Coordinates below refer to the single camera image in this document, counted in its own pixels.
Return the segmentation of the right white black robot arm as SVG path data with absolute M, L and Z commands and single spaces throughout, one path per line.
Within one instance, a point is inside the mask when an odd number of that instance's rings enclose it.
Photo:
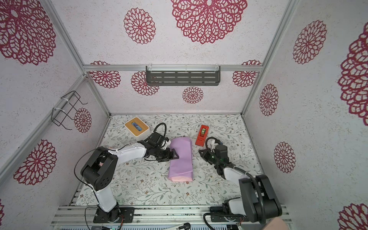
M 214 149 L 206 148 L 198 152 L 203 160 L 214 166 L 218 175 L 238 185 L 241 193 L 238 198 L 225 200 L 221 208 L 211 207 L 204 217 L 209 215 L 214 222 L 224 218 L 266 224 L 268 219 L 282 215 L 281 204 L 266 175 L 253 176 L 231 163 L 225 145 L 216 144 Z

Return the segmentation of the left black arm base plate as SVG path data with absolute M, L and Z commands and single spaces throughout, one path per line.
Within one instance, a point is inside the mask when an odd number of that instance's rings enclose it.
M 114 208 L 104 212 L 97 208 L 93 223 L 132 223 L 135 208 Z

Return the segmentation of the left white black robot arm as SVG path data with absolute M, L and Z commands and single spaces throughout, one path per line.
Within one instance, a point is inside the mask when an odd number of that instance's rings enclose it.
M 86 184 L 93 189 L 98 208 L 109 214 L 119 207 L 110 186 L 118 165 L 151 156 L 159 163 L 179 159 L 179 155 L 175 149 L 170 148 L 170 144 L 171 141 L 167 137 L 153 132 L 148 138 L 121 149 L 113 150 L 106 147 L 94 149 L 80 174 Z

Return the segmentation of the pink wrapping paper sheet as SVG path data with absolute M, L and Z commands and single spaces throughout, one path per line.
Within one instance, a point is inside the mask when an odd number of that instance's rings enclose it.
M 173 139 L 170 145 L 179 156 L 179 159 L 170 161 L 168 179 L 172 182 L 192 182 L 192 141 L 189 137 Z

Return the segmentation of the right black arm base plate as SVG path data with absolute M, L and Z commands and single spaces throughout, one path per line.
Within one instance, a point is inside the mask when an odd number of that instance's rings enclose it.
M 239 217 L 229 217 L 229 213 L 223 210 L 223 207 L 220 206 L 212 206 L 209 208 L 211 213 L 210 220 L 211 222 L 241 222 L 244 221 L 245 216 Z

